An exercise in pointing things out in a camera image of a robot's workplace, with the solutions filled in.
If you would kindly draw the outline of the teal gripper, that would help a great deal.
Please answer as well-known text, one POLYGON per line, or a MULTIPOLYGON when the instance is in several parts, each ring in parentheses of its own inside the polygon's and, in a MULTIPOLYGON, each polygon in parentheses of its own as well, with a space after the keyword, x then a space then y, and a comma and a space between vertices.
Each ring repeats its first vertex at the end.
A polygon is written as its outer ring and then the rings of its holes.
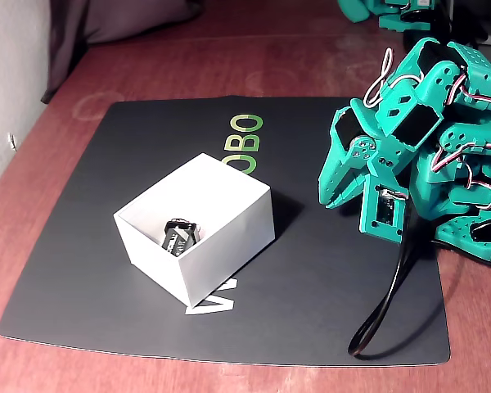
POLYGON ((336 208, 357 197, 363 177, 373 169, 395 170, 404 146, 360 99, 336 111, 330 128, 331 145, 318 177, 318 200, 336 208))

